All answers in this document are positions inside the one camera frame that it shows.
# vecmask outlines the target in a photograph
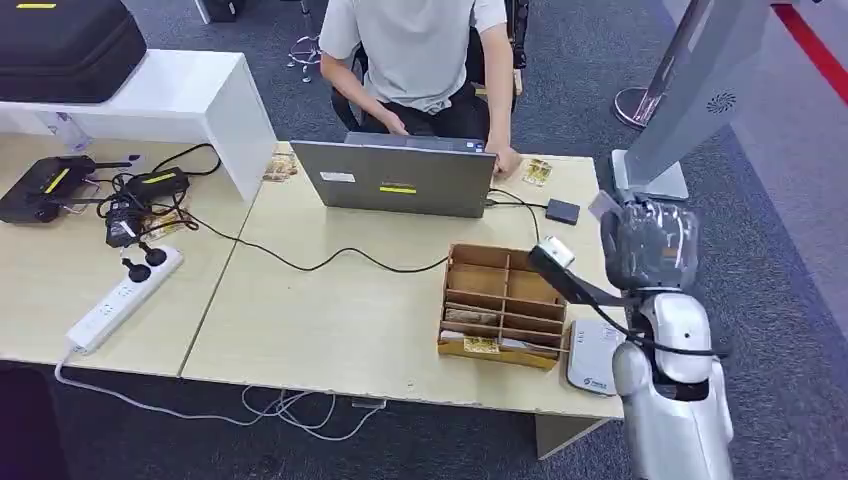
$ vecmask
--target black router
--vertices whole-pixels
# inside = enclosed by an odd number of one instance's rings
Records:
[[[129,167],[126,162],[96,163],[87,155],[47,157],[36,161],[0,198],[0,220],[6,223],[48,223],[67,205],[91,203],[72,198],[99,168]]]

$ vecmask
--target red stripe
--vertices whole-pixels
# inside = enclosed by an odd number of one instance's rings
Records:
[[[774,13],[783,21],[783,25],[801,46],[801,49],[810,57],[813,65],[819,73],[827,80],[836,93],[848,105],[848,72],[839,64],[839,61],[824,46],[813,29],[801,18],[795,7],[789,4],[772,5]]]

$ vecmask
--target laptop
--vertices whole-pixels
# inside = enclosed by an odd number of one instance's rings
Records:
[[[291,146],[328,207],[480,218],[495,165],[471,139],[354,132]]]

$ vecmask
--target speaker grille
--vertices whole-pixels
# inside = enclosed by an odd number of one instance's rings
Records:
[[[730,92],[721,92],[707,102],[707,111],[719,115],[736,106],[736,95]]]

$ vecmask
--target gray t-shirt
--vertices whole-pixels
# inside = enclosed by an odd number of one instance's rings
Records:
[[[434,114],[465,83],[468,31],[506,22],[504,0],[329,0],[321,50],[368,53],[365,89],[382,102]]]

